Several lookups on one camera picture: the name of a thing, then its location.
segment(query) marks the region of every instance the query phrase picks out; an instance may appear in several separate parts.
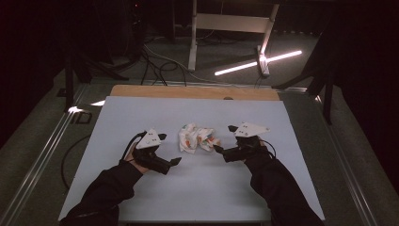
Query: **table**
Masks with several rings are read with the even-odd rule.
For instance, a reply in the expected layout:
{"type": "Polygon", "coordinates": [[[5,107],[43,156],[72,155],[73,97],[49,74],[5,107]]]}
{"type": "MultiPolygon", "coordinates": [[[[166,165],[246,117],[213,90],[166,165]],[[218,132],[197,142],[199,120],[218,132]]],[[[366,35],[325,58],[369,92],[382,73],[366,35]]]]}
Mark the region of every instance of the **table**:
{"type": "Polygon", "coordinates": [[[229,148],[234,146],[235,138],[227,125],[240,120],[271,128],[261,138],[275,146],[278,159],[297,179],[316,214],[324,219],[287,112],[274,90],[140,86],[115,86],[107,97],[59,218],[80,201],[101,170],[118,163],[132,136],[154,127],[158,133],[168,135],[157,154],[166,160],[178,156],[183,159],[166,176],[151,171],[141,178],[135,185],[136,196],[120,205],[120,221],[269,220],[265,201],[249,186],[250,173],[244,164],[227,164],[220,154],[201,149],[195,154],[178,151],[177,134],[182,123],[194,121],[199,126],[214,127],[222,146],[229,148]],[[226,96],[234,100],[222,100],[226,96]]]}

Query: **light tube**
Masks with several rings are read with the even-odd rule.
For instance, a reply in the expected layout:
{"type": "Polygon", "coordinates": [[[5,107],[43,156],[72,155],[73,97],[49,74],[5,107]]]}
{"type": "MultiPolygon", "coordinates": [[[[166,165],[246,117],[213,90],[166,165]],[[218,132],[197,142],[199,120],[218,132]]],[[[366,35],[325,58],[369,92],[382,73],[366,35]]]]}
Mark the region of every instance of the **light tube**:
{"type": "Polygon", "coordinates": [[[241,70],[241,69],[245,69],[245,68],[250,68],[250,67],[256,66],[257,64],[258,64],[257,62],[244,64],[244,65],[241,65],[241,66],[238,66],[238,67],[233,67],[233,68],[229,68],[229,69],[226,69],[226,70],[223,70],[223,71],[215,72],[215,75],[221,75],[223,73],[235,72],[235,71],[238,71],[238,70],[241,70]]]}
{"type": "MultiPolygon", "coordinates": [[[[262,61],[262,62],[265,61],[266,63],[268,63],[268,62],[271,62],[271,61],[276,61],[276,60],[284,59],[284,58],[287,58],[287,57],[293,57],[293,56],[297,56],[297,55],[300,55],[300,54],[302,54],[302,51],[295,51],[295,52],[292,52],[292,53],[289,53],[289,54],[280,55],[280,56],[274,56],[274,57],[271,57],[271,58],[266,58],[264,56],[261,56],[260,57],[260,61],[262,61]]],[[[245,68],[250,68],[250,67],[253,67],[253,66],[256,66],[256,65],[258,65],[257,62],[252,62],[252,63],[244,64],[244,65],[241,65],[241,66],[229,68],[229,69],[226,69],[226,70],[223,70],[223,71],[215,72],[215,75],[218,76],[218,75],[221,75],[223,73],[231,73],[231,72],[235,72],[235,71],[242,70],[242,69],[245,69],[245,68]]]]}

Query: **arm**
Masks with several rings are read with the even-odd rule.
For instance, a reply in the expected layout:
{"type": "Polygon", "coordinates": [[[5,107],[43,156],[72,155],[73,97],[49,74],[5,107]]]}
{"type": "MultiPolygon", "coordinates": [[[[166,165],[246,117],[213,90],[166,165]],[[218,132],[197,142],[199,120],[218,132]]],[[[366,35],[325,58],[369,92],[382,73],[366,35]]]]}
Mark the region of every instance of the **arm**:
{"type": "Polygon", "coordinates": [[[309,207],[292,174],[278,159],[262,154],[247,159],[245,164],[252,173],[252,188],[271,210],[273,225],[324,225],[309,207]]]}
{"type": "Polygon", "coordinates": [[[125,159],[100,173],[60,225],[118,225],[118,204],[134,197],[133,186],[148,171],[133,160],[132,153],[125,159]]]}

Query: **metal rail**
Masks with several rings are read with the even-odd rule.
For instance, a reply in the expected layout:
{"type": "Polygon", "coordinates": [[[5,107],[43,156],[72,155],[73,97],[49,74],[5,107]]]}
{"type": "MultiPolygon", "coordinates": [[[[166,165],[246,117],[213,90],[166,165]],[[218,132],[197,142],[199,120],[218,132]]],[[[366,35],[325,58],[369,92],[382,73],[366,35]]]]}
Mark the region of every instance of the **metal rail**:
{"type": "MultiPolygon", "coordinates": [[[[320,107],[319,113],[320,116],[324,118],[322,107],[320,107]]],[[[376,222],[375,215],[373,214],[373,211],[370,208],[369,203],[367,202],[367,199],[364,195],[363,190],[361,189],[361,185],[359,184],[359,181],[356,178],[355,173],[352,171],[350,163],[346,158],[343,148],[340,145],[340,142],[338,141],[338,138],[335,135],[332,126],[328,125],[326,121],[324,123],[324,126],[326,127],[326,130],[333,142],[334,150],[336,151],[338,157],[339,167],[341,169],[341,172],[343,173],[343,178],[345,179],[346,184],[348,185],[349,192],[352,195],[352,199],[356,207],[358,208],[361,220],[363,221],[365,226],[377,226],[378,223],[376,222]]]]}
{"type": "MultiPolygon", "coordinates": [[[[87,84],[80,85],[78,90],[75,93],[73,103],[74,105],[79,104],[83,94],[86,91],[87,84]]],[[[30,168],[29,172],[25,175],[20,187],[17,189],[13,199],[9,203],[7,210],[0,218],[0,225],[8,226],[13,225],[20,215],[21,211],[24,208],[25,203],[29,199],[30,194],[35,188],[36,183],[38,182],[41,174],[43,173],[47,163],[49,162],[51,156],[53,155],[58,142],[61,140],[64,135],[65,130],[67,129],[69,123],[71,122],[73,112],[66,112],[63,114],[61,119],[59,120],[56,129],[50,135],[47,143],[44,148],[41,150],[38,158],[30,168]]]]}

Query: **crumpled paper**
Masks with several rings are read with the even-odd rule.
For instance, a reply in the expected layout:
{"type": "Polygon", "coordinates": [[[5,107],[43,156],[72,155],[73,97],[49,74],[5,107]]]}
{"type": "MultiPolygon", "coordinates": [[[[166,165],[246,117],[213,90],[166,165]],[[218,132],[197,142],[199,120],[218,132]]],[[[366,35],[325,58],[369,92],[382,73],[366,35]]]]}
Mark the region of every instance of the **crumpled paper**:
{"type": "Polygon", "coordinates": [[[194,153],[198,144],[203,150],[211,152],[214,144],[220,145],[220,139],[214,138],[214,129],[198,128],[195,123],[188,123],[179,132],[180,151],[194,153]]]}

